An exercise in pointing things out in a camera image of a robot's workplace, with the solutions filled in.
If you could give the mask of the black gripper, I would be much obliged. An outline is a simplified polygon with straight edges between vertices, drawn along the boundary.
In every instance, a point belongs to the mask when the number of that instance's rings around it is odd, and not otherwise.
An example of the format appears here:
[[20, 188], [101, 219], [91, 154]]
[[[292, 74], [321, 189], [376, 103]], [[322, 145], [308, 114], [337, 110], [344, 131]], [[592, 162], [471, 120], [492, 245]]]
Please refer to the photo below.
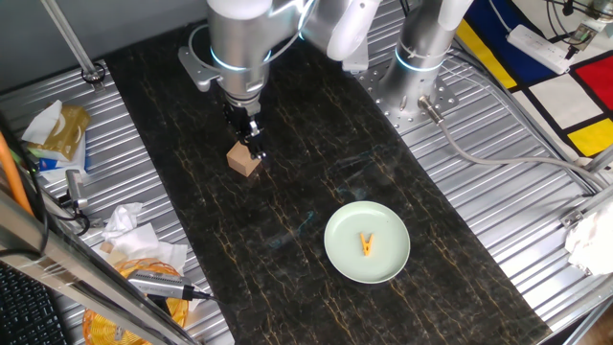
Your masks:
[[239, 142], [247, 147], [250, 156], [260, 160], [265, 158], [266, 152], [258, 115], [250, 115], [246, 108], [232, 105], [225, 105], [223, 114], [228, 124], [234, 129]]

